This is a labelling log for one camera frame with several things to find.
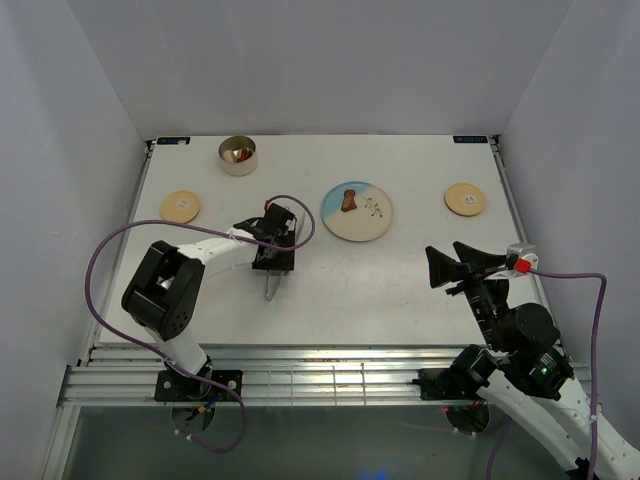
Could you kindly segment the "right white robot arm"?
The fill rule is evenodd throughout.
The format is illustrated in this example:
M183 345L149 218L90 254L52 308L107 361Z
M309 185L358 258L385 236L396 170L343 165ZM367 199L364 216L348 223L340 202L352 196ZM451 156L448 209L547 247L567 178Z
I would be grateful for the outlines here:
M503 255L459 241L455 257L426 248L432 288L463 295L484 345L465 347L437 374L420 369L413 384L423 400L485 400L540 442L572 479L636 479L639 451L604 417L597 384L583 388L560 350L561 333L539 303L509 306L511 280L544 276L533 245Z

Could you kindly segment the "ceramic food plate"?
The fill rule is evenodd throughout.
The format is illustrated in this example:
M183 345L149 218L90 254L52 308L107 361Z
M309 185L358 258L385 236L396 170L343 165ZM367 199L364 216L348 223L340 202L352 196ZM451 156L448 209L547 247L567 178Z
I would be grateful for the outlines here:
M357 209L341 211L345 189L356 191ZM349 181L333 187L321 203L321 218L335 236L350 242L368 242L384 235L393 220L394 208L390 197L378 186Z

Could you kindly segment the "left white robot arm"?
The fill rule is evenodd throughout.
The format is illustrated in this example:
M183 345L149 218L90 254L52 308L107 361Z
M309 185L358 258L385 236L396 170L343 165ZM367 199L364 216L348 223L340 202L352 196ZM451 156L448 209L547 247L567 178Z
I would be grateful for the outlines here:
M261 217L239 222L221 236L173 246L153 243L122 297L122 308L154 339L157 348L183 368L178 388L190 399L211 390L210 357L189 327L202 284L235 267L249 265L266 274L265 297L271 301L282 278L292 272L292 248L306 217L271 204Z

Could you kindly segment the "steel tongs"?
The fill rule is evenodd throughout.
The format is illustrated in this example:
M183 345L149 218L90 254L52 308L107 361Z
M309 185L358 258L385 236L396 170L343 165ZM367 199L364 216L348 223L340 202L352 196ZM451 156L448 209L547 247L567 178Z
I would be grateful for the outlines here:
M271 302L274 300L284 274L285 274L284 271L276 271L276 270L268 271L267 277L266 277L266 289L265 289L265 297L268 302Z

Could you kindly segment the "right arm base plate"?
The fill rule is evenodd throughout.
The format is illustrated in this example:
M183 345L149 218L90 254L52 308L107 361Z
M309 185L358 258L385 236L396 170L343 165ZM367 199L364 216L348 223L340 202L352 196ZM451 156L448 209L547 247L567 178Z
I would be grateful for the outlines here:
M419 388L421 400L477 400L479 390L490 386L488 378L453 368L419 369L411 384Z

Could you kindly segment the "red sausage piece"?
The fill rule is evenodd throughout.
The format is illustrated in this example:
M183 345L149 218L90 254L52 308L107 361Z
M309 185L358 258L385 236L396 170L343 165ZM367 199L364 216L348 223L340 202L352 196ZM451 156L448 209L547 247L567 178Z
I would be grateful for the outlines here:
M239 151L239 154L237 156L237 162L241 163L246 161L250 156L252 155L252 152L250 149L248 148L243 148Z

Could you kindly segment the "rice ball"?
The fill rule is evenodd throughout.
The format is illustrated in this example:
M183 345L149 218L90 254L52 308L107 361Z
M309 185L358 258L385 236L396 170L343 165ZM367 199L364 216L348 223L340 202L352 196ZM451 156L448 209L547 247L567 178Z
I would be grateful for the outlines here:
M228 163L236 163L237 162L236 154L235 154L235 152L233 150L225 150L222 153L222 158Z

